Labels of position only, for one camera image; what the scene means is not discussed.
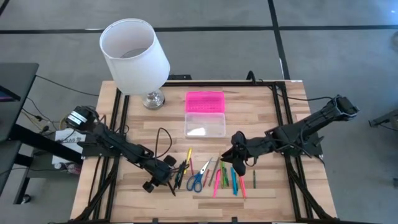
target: lamp base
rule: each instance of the lamp base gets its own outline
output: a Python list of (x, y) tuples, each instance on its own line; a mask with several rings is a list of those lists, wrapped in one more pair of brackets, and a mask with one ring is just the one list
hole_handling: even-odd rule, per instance
[(164, 94), (161, 90), (153, 91), (142, 97), (142, 103), (149, 110), (158, 110), (165, 103)]

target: blue scissors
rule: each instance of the blue scissors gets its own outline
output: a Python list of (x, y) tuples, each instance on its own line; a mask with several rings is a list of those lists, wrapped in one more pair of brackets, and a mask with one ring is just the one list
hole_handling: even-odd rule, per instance
[(191, 176), (191, 177), (188, 179), (188, 182), (187, 182), (187, 190), (189, 190), (189, 191), (192, 191), (192, 190), (193, 190), (193, 191), (195, 191), (196, 193), (201, 192), (201, 188), (202, 188), (202, 185), (201, 185), (201, 177), (202, 177), (203, 174), (205, 173), (206, 168), (207, 168), (207, 166), (209, 165), (211, 159), (210, 159), (209, 161), (207, 161), (207, 163), (199, 170), (199, 172), (198, 172), (197, 174)]

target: black desk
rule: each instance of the black desk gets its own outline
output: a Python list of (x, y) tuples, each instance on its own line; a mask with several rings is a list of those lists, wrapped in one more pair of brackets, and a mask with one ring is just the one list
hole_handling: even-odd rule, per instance
[[(0, 195), (14, 163), (30, 167), (33, 157), (19, 154), (21, 143), (45, 150), (68, 161), (82, 164), (81, 154), (41, 134), (24, 128), (16, 121), (32, 88), (39, 67), (37, 63), (0, 63), (0, 85), (20, 96), (20, 101), (0, 102)], [(14, 203), (21, 203), (29, 183), (25, 176)]]

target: white lampshade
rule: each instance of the white lampshade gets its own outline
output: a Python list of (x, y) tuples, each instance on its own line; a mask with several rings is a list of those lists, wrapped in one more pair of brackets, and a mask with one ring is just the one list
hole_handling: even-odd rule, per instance
[(152, 26), (122, 19), (101, 34), (99, 46), (117, 87), (125, 95), (143, 95), (167, 80), (170, 64)]

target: wooden tabletop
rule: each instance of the wooden tabletop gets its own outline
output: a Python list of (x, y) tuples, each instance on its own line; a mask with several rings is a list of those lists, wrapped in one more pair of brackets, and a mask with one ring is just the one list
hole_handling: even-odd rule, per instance
[[(288, 96), (306, 98), (302, 82), (286, 81), (286, 86)], [(225, 138), (185, 138), (185, 94), (188, 91), (198, 90), (224, 92), (226, 103)], [(211, 174), (215, 166), (215, 159), (230, 148), (231, 136), (236, 131), (242, 131), (247, 138), (253, 138), (263, 136), (264, 131), (278, 125), (272, 92), (264, 86), (163, 87), (162, 91), (166, 97), (166, 104), (157, 111), (145, 109), (139, 96), (130, 97), (126, 120), (126, 124), (130, 127), (127, 140), (153, 150), (157, 129), (163, 127), (172, 136), (173, 146), (169, 155), (176, 158), (177, 164), (186, 159), (188, 148), (192, 147), (195, 173), (212, 157), (213, 162), (208, 166)], [(99, 114), (111, 117), (115, 93), (114, 82), (103, 82), (97, 105)], [(121, 117), (122, 101), (123, 98), (119, 105), (118, 121)], [(289, 100), (289, 102), (294, 121), (310, 114), (310, 108), (306, 101)], [(280, 103), (284, 112), (282, 99), (280, 99)], [(161, 134), (159, 153), (164, 152), (168, 145), (167, 135)], [(309, 191), (325, 211), (335, 217), (336, 212), (324, 166), (316, 159), (302, 157), (302, 160)], [(79, 215), (88, 203), (96, 161), (97, 158), (94, 157), (84, 161), (71, 218)], [(231, 181), (230, 167), (231, 164), (227, 164), (229, 181)], [(253, 188), (252, 182), (253, 169), (256, 170), (256, 189)], [(184, 177), (181, 189), (176, 191), (176, 197), (170, 193), (167, 186), (156, 187), (151, 194), (148, 194), (142, 185), (150, 179), (150, 175), (130, 164), (125, 158), (121, 159), (111, 222), (151, 222), (153, 218), (159, 218), (160, 222), (230, 222), (231, 217), (237, 217), (239, 221), (247, 222), (295, 220), (285, 162), (280, 154), (263, 155), (258, 159), (257, 165), (247, 167), (244, 176), (247, 189), (246, 200), (242, 198), (240, 190), (237, 197), (233, 195), (231, 184), (227, 189), (218, 189), (217, 198), (212, 198), (215, 180), (211, 187), (206, 184), (200, 193), (189, 192), (185, 186), (190, 173), (188, 171)], [(94, 192), (98, 186), (98, 179), (99, 175), (97, 175)], [(301, 214), (305, 217), (302, 194), (298, 189), (297, 192), (301, 204)], [(107, 195), (106, 192), (100, 217), (104, 217)]]

